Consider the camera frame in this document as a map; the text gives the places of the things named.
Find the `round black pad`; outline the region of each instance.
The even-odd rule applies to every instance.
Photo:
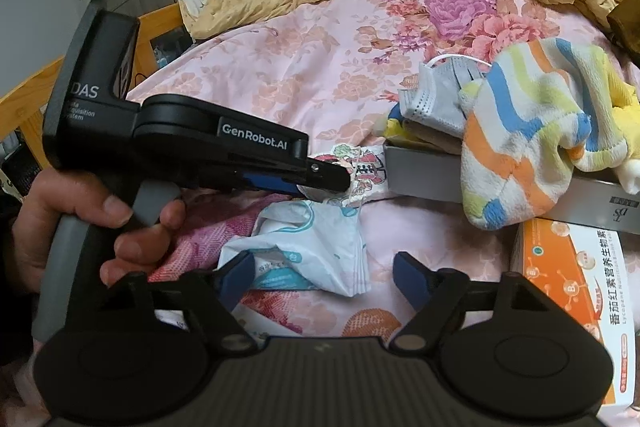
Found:
[[[34,378],[53,415],[120,425],[176,409],[207,365],[190,333],[60,331],[38,354]]]
[[[560,310],[513,312],[453,333],[440,364],[470,402],[535,422],[594,412],[613,376],[603,346]]]

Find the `hand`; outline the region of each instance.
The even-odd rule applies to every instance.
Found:
[[[46,169],[38,174],[12,226],[11,245],[4,250],[7,277],[19,291],[39,291],[61,214],[75,214],[93,225],[118,229],[129,220],[132,210],[89,172]],[[110,286],[128,272],[156,269],[169,248],[172,232],[181,227],[184,218],[184,203],[171,201],[162,209],[159,224],[119,235],[113,245],[115,259],[100,268],[102,282]]]

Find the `multicolored striped cloth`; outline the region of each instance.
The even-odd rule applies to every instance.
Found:
[[[552,38],[500,53],[486,79],[460,91],[463,206],[471,223],[496,230],[540,216],[564,194],[574,166],[620,165],[627,144],[612,105],[632,103],[628,88],[597,46]]]

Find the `mask ear loop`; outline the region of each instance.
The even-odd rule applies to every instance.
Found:
[[[491,64],[489,64],[488,62],[485,62],[484,60],[480,60],[479,58],[475,58],[472,57],[470,55],[460,55],[458,53],[445,53],[442,55],[438,55],[437,57],[433,57],[429,62],[427,62],[427,67],[428,68],[432,68],[433,65],[440,61],[443,60],[444,58],[452,58],[452,57],[462,57],[462,58],[468,58],[469,60],[472,60],[474,62],[478,62],[479,64],[484,64],[485,66],[487,66],[488,68],[491,67]]]

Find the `pink floral bedsheet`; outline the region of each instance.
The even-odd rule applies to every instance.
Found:
[[[309,154],[338,142],[358,145],[398,97],[422,60],[441,53],[491,61],[514,42],[560,36],[603,47],[625,80],[640,74],[573,7],[534,0],[329,0],[229,31],[158,71],[129,98],[176,92],[260,116],[310,136]],[[415,198],[362,210],[372,290],[352,299],[318,292],[252,292],[244,304],[304,335],[389,339],[414,311],[392,283],[393,255],[497,280],[508,268],[513,229],[483,232],[456,204]],[[640,301],[640,237],[623,235],[630,285]],[[635,306],[640,325],[640,304]],[[630,411],[624,422],[636,423]]]

